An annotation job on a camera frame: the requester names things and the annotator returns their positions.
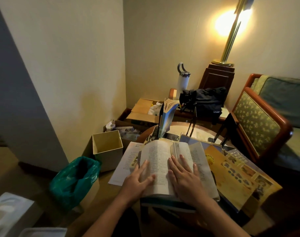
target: green plastic bag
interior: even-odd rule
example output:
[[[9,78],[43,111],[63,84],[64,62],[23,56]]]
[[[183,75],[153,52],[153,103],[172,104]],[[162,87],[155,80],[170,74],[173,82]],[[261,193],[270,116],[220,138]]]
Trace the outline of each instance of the green plastic bag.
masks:
[[[61,170],[51,181],[49,190],[66,209],[76,207],[97,180],[101,162],[81,156]]]

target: chair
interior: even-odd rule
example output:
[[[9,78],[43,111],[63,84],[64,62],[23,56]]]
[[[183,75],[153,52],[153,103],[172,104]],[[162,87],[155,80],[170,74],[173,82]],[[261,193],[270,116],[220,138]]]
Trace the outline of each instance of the chair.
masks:
[[[256,164],[300,175],[299,79],[251,74],[232,112]]]

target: black bag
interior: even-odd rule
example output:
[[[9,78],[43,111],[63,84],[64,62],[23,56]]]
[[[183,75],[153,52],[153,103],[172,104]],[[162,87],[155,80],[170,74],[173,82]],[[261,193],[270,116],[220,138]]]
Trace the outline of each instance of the black bag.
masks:
[[[212,124],[215,125],[222,113],[221,108],[224,105],[226,93],[225,87],[184,90],[180,94],[181,112],[185,109],[193,111],[196,107],[197,117],[210,117]]]

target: wall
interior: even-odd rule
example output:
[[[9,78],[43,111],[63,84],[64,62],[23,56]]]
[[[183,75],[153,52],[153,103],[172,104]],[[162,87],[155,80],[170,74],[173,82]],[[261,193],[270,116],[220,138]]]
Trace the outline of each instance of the wall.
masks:
[[[1,12],[0,133],[19,161],[52,171],[68,165]]]
[[[69,161],[126,108],[122,0],[0,0]]]
[[[226,42],[216,33],[215,20],[237,2],[124,0],[127,106],[140,97],[167,98],[181,61],[192,73],[188,89],[197,89]],[[251,73],[300,78],[300,0],[255,0],[252,9],[229,56],[236,68],[226,101],[230,109]]]

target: open book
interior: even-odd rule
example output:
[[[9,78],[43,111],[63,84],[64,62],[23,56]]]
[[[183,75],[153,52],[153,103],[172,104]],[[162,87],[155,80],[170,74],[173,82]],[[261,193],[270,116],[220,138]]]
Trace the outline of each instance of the open book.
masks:
[[[168,159],[171,155],[179,159],[180,154],[187,160],[192,171],[193,162],[197,164],[200,180],[208,195],[215,200],[220,200],[214,178],[200,142],[188,145],[185,142],[168,143],[155,140],[144,146],[140,157],[140,165],[142,165],[146,159],[150,162],[147,169],[141,175],[141,181],[144,181],[152,174],[156,175],[154,184],[145,189],[143,197],[155,197],[155,199],[143,198],[140,200],[141,205],[161,208],[164,206],[177,211],[195,212],[193,207],[182,203],[181,200],[175,196],[172,183],[168,177]]]
[[[170,125],[179,103],[179,101],[171,99],[167,99],[164,101],[163,114],[159,128],[159,138],[161,138],[166,132],[170,130]]]

